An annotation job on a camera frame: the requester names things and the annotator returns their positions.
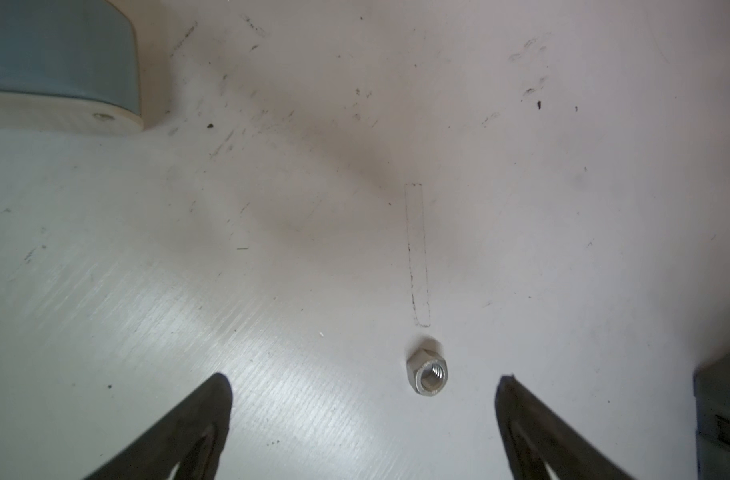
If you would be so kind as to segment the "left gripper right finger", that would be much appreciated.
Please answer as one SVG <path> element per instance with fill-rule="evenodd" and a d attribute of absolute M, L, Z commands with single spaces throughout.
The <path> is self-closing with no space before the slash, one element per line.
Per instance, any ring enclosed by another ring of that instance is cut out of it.
<path fill-rule="evenodd" d="M 500 379 L 495 409 L 515 479 L 628 479 L 515 377 Z"/>

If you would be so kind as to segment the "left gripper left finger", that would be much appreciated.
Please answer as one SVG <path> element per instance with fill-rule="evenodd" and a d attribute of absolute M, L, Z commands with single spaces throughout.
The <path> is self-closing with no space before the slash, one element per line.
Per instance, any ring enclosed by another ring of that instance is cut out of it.
<path fill-rule="evenodd" d="M 90 479 L 213 479 L 229 432 L 233 391 L 215 373 Z"/>

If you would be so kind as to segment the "silver hex nut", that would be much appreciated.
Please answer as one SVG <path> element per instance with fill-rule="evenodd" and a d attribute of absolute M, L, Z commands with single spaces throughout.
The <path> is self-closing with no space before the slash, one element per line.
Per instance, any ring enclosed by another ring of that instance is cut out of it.
<path fill-rule="evenodd" d="M 447 362 L 433 350 L 417 349 L 408 358 L 406 366 L 410 385 L 419 395 L 435 396 L 447 384 Z"/>

